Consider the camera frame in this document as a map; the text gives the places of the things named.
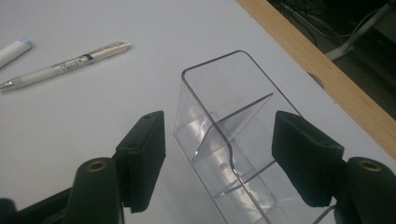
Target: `white table surface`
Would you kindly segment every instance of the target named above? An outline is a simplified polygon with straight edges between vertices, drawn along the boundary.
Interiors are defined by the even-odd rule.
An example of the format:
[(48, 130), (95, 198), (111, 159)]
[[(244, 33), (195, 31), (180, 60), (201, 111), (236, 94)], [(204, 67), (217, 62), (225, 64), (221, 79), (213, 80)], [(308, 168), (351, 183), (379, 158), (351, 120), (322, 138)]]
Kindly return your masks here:
[(302, 115), (346, 148), (345, 160), (396, 164), (235, 1), (22, 1), (0, 3), (0, 48), (34, 47), (0, 81), (114, 41), (121, 55), (0, 95), (0, 198), (18, 209), (73, 184), (84, 162), (111, 157), (138, 119), (165, 113), (167, 157), (148, 210), (126, 223), (221, 223), (171, 132), (182, 70), (242, 49)]

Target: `pen cap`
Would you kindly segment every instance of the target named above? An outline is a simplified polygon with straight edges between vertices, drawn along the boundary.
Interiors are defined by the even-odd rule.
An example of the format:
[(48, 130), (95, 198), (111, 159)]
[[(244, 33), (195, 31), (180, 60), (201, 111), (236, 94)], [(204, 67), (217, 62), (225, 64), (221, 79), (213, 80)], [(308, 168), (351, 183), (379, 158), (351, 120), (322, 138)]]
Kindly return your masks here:
[(0, 49), (0, 67), (3, 67), (6, 63), (11, 62), (26, 50), (33, 46), (32, 42), (27, 38), (22, 38), (13, 42), (12, 44)]

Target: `ballpoint pen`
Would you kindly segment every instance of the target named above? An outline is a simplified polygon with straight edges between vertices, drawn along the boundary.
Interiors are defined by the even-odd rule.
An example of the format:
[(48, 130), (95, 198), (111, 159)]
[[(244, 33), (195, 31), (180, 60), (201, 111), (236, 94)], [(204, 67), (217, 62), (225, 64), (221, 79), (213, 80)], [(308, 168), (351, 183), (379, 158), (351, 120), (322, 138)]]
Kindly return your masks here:
[(75, 59), (57, 63), (53, 66), (48, 66), (32, 73), (14, 77), (11, 80), (0, 84), (0, 91), (11, 91), (22, 88), (36, 82), (45, 80), (50, 77), (56, 77), (60, 74), (78, 69), (87, 64), (97, 62), (99, 60), (108, 58), (110, 56), (124, 52), (133, 46), (132, 42), (115, 42), (102, 48), (96, 49), (92, 52), (81, 55)]

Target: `wooden table edge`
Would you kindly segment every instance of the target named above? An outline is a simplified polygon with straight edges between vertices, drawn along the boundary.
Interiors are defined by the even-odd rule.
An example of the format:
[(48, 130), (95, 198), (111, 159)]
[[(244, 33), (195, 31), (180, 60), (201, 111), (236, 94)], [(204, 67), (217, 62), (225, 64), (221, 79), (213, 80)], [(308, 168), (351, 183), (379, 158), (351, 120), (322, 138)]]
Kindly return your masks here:
[(236, 0), (388, 154), (396, 160), (396, 121), (265, 0)]

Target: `transparent box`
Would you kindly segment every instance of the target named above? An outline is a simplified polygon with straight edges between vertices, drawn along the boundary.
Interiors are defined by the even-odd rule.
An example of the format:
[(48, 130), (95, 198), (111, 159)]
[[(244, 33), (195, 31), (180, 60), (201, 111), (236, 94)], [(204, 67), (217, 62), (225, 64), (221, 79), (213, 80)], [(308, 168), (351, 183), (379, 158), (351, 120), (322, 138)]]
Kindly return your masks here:
[(271, 155), (276, 111), (297, 109), (244, 51), (182, 73), (173, 135), (225, 223), (318, 223)]

